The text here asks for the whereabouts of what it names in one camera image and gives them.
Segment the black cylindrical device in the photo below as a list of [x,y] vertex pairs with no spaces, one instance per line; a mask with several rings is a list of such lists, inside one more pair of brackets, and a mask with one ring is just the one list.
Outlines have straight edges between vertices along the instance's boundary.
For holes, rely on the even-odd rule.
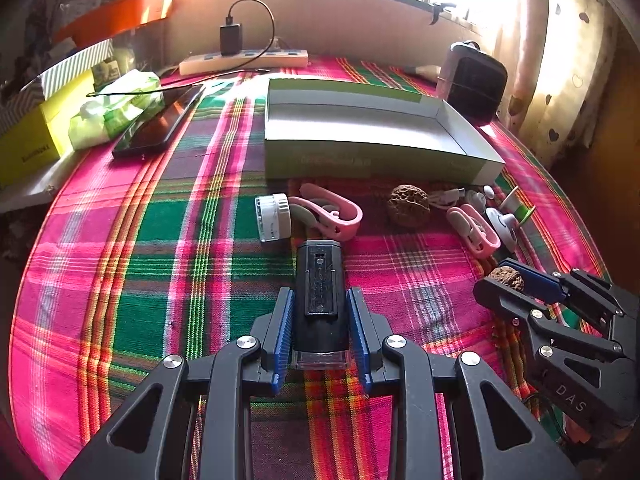
[[349,322],[341,244],[307,240],[297,247],[292,367],[344,370]]

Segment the heart pattern curtain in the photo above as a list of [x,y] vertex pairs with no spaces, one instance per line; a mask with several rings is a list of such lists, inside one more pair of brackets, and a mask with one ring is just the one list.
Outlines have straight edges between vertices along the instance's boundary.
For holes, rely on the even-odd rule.
[[503,0],[501,18],[499,116],[550,168],[592,142],[620,21],[608,0]]

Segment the grey black space heater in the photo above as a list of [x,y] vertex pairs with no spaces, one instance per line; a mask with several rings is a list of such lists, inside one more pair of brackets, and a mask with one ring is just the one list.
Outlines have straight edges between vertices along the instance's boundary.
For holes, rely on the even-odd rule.
[[440,68],[436,96],[449,103],[473,126],[490,124],[502,101],[508,71],[472,40],[449,47]]

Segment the white round cap device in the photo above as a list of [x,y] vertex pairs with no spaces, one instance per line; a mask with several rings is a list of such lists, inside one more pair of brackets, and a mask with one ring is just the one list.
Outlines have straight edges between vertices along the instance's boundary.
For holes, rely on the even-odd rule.
[[258,236],[262,243],[284,240],[292,234],[288,196],[284,193],[257,196],[255,214]]

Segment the pink clip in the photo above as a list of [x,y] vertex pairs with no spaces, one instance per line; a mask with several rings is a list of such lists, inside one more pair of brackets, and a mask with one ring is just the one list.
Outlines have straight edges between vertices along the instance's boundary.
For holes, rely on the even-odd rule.
[[288,206],[293,219],[341,243],[356,236],[363,217],[357,204],[313,183],[302,184],[299,196],[288,198]]
[[450,207],[445,217],[474,258],[486,259],[501,246],[496,231],[472,205]]

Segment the wooden cabinet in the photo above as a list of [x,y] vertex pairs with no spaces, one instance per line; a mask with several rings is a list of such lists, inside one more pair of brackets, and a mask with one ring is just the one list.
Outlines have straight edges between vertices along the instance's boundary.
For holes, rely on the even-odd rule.
[[618,31],[590,148],[576,148],[552,176],[584,220],[612,281],[639,291],[639,50]]

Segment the white power strip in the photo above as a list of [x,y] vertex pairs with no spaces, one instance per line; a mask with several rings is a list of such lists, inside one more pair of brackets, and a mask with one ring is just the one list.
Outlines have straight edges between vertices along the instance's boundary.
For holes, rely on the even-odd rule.
[[242,50],[236,55],[222,55],[219,52],[192,55],[178,65],[181,76],[206,73],[232,72],[250,68],[301,68],[308,65],[306,50],[277,50],[258,55],[258,51]]

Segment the green white cardboard box tray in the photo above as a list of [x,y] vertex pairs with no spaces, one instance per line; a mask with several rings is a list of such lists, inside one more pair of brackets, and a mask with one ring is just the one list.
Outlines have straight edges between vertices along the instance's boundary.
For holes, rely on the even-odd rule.
[[264,145],[270,179],[485,185],[504,167],[477,128],[442,99],[311,77],[270,79]]

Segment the plaid pink green cloth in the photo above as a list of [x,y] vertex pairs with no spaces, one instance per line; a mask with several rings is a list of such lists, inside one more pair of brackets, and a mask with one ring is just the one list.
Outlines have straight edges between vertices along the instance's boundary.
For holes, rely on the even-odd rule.
[[[254,198],[298,193],[302,180],[267,182],[266,90],[250,77],[198,104],[170,148],[116,162],[94,148],[52,204],[26,263],[9,351],[14,428],[47,479],[59,479],[100,423],[168,353],[207,356],[247,334],[294,282],[290,240],[258,240]],[[516,258],[552,272],[579,268],[610,280],[596,244],[546,168],[502,125],[480,130],[506,162],[497,200],[518,186],[535,206]],[[348,286],[427,351],[478,353],[517,396],[523,350],[472,294],[488,263],[471,256],[444,212],[422,230],[388,218],[390,191],[452,184],[413,179],[319,179],[359,205],[343,246]],[[390,399],[369,399],[355,370],[292,372],[277,399],[252,406],[257,479],[386,479]]]

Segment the black smartphone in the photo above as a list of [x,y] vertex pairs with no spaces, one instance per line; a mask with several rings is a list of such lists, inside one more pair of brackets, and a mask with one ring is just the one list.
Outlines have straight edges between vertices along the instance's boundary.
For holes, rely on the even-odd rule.
[[165,151],[203,91],[202,84],[163,91],[124,131],[112,149],[113,158],[142,157]]

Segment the green white spool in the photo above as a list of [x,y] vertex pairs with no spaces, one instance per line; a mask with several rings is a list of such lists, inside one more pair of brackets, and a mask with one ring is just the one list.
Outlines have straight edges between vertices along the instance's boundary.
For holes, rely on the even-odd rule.
[[536,210],[536,206],[527,206],[521,199],[518,193],[520,187],[515,185],[509,194],[504,198],[499,206],[499,210],[504,214],[513,214],[519,224],[524,224],[529,220]]

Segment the small white knob piece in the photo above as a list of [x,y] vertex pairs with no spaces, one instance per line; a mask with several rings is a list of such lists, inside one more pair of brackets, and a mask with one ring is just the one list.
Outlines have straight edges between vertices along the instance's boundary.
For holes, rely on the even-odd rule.
[[483,194],[488,200],[494,200],[496,198],[496,194],[491,185],[483,186]]

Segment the green tissue pack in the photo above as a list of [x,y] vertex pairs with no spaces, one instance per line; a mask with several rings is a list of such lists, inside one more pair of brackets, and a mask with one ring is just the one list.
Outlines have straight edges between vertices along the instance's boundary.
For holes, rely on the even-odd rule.
[[130,70],[96,96],[90,96],[70,118],[68,138],[73,150],[78,152],[115,139],[150,105],[160,102],[163,93],[155,92],[159,86],[156,73]]

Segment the striped white box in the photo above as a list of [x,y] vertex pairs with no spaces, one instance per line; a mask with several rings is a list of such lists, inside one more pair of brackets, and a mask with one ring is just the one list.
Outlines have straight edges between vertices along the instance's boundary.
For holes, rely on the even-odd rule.
[[61,62],[47,68],[43,73],[25,84],[15,96],[1,107],[1,133],[5,133],[35,107],[50,100],[86,70],[113,55],[113,40],[105,39],[86,47]]

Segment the black charger adapter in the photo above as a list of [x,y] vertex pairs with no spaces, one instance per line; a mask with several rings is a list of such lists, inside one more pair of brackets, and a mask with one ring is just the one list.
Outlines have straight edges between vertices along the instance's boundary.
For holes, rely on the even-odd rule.
[[243,29],[240,23],[226,23],[219,29],[220,53],[222,56],[233,56],[241,52],[243,47]]

